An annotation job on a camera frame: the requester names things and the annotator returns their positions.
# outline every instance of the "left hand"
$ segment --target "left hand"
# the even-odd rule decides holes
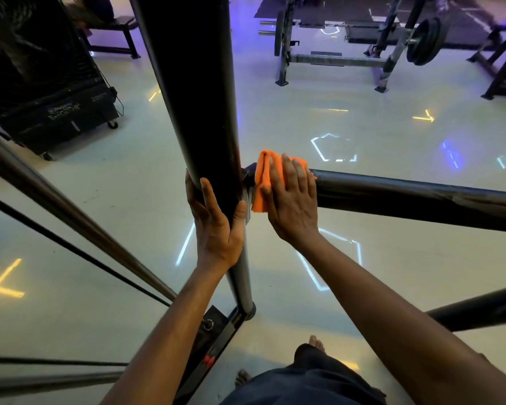
[[[197,235],[197,267],[213,269],[223,275],[236,264],[245,239],[246,203],[236,205],[232,228],[227,217],[217,205],[212,185],[201,178],[204,205],[195,199],[195,186],[186,172],[187,201],[195,218]]]

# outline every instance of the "orange microfiber towel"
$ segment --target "orange microfiber towel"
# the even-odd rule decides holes
[[[283,160],[281,155],[271,150],[263,149],[261,154],[258,156],[257,169],[255,170],[255,184],[257,187],[255,189],[253,207],[251,208],[254,212],[265,213],[268,211],[267,206],[264,204],[261,189],[263,187],[272,187],[272,184],[270,183],[270,157],[274,160],[274,165],[276,166],[277,173],[279,173],[281,181],[284,181],[285,179],[283,175]],[[290,158],[290,160],[293,159],[296,159],[300,165],[302,165],[304,170],[307,169],[308,163],[305,160],[298,157]]]

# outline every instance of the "black bench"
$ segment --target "black bench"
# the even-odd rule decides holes
[[[135,20],[135,17],[131,17],[129,15],[123,15],[121,17],[115,18],[113,22],[101,24],[101,25],[90,25],[88,28],[91,30],[108,30],[108,31],[122,31],[123,35],[126,37],[127,48],[123,47],[108,47],[104,45],[92,45],[90,41],[88,41],[88,37],[84,32],[80,32],[86,46],[88,47],[88,51],[93,52],[110,52],[112,54],[129,54],[131,58],[137,59],[141,58],[141,56],[137,53],[137,48],[135,48],[135,43],[133,42],[133,38],[131,38],[131,30],[138,28],[139,23]]]

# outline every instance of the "gym floor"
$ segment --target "gym floor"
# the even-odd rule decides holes
[[[290,66],[290,83],[281,88],[274,83],[274,39],[257,35],[261,26],[253,18],[261,1],[230,4],[243,165],[266,148],[302,157],[312,168],[506,190],[506,98],[480,98],[491,79],[465,62],[469,51],[442,50],[424,67],[402,59],[386,94],[373,90],[367,68],[304,64]],[[478,1],[506,18],[506,0]],[[131,14],[128,0],[112,2],[116,15]],[[362,55],[364,45],[347,44],[342,32],[331,32],[295,28],[293,39],[301,41],[295,51]],[[166,36],[181,37],[194,51],[197,40],[210,34],[184,18],[183,27]],[[52,163],[11,146],[178,291],[196,262],[185,163],[139,30],[133,38],[139,60],[95,55],[125,106],[118,129],[101,127],[82,136],[54,152]],[[120,33],[94,31],[92,39],[124,42]],[[195,116],[203,103],[191,96]],[[1,180],[0,199],[133,278]],[[424,310],[506,287],[506,233],[331,210],[319,211],[319,226],[342,251]],[[287,365],[296,347],[316,334],[330,355],[383,390],[390,405],[410,404],[322,280],[277,238],[266,217],[252,216],[247,233],[257,315],[190,403],[218,404],[239,368],[256,375]],[[128,361],[164,313],[159,303],[0,213],[0,277],[4,273],[0,355]],[[226,314],[233,308],[225,281],[213,303]],[[506,326],[460,337],[506,372]],[[0,366],[0,376],[92,371]],[[108,388],[29,395],[0,405],[97,404]]]

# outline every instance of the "right hand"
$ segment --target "right hand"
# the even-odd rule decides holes
[[[309,169],[305,172],[297,160],[284,153],[281,182],[274,161],[270,158],[271,189],[261,190],[268,205],[268,220],[277,235],[294,248],[304,246],[319,236],[317,223],[317,186]]]

